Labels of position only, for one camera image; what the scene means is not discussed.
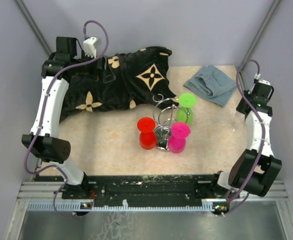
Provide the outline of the red wine glass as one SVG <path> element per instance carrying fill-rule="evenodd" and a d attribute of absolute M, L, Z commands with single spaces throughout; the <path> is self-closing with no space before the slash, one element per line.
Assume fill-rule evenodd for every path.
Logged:
<path fill-rule="evenodd" d="M 151 150 L 157 144 L 157 136 L 154 132 L 155 127 L 156 123 L 150 117 L 142 117 L 137 122 L 137 129 L 140 131 L 139 144 L 145 150 Z"/>

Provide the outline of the green wine glass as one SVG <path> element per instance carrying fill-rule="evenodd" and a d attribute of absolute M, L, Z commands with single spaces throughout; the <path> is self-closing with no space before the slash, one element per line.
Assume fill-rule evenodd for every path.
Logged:
<path fill-rule="evenodd" d="M 183 93 L 178 97 L 179 109 L 176 112 L 175 120 L 191 125 L 193 122 L 192 108 L 196 105 L 196 96 L 191 93 Z"/>

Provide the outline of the clear wine glass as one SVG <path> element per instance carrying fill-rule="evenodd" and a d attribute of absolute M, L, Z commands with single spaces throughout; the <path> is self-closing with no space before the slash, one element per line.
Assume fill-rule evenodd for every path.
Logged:
<path fill-rule="evenodd" d="M 240 132 L 246 127 L 245 121 L 234 119 L 231 121 L 230 130 L 232 132 Z"/>

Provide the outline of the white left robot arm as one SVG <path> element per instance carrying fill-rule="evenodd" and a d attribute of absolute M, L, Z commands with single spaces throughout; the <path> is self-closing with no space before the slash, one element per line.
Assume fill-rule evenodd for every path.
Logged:
<path fill-rule="evenodd" d="M 29 134 L 21 138 L 27 148 L 25 159 L 33 154 L 57 169 L 67 188 L 79 198 L 91 192 L 87 175 L 71 158 L 71 144 L 59 138 L 59 122 L 66 92 L 76 72 L 95 69 L 102 62 L 103 54 L 97 54 L 97 37 L 86 37 L 81 58 L 76 59 L 77 39 L 57 37 L 56 51 L 41 67 L 41 97 L 34 124 Z"/>

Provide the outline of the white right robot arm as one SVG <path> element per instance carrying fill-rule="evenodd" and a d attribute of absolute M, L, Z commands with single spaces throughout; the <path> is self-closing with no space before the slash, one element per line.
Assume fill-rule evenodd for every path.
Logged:
<path fill-rule="evenodd" d="M 230 172 L 220 172 L 217 181 L 209 186 L 210 193 L 214 197 L 221 198 L 229 189 L 239 189 L 241 187 L 254 165 L 261 143 L 263 143 L 263 148 L 257 165 L 263 172 L 254 171 L 244 187 L 244 191 L 263 197 L 279 174 L 282 168 L 282 161 L 275 158 L 270 141 L 270 124 L 273 110 L 271 106 L 268 106 L 268 102 L 273 93 L 274 87 L 263 79 L 255 80 L 254 86 L 250 90 L 244 91 L 245 97 L 255 108 L 261 120 L 246 101 L 241 99 L 236 111 L 244 115 L 247 129 L 246 149 L 235 162 Z"/>

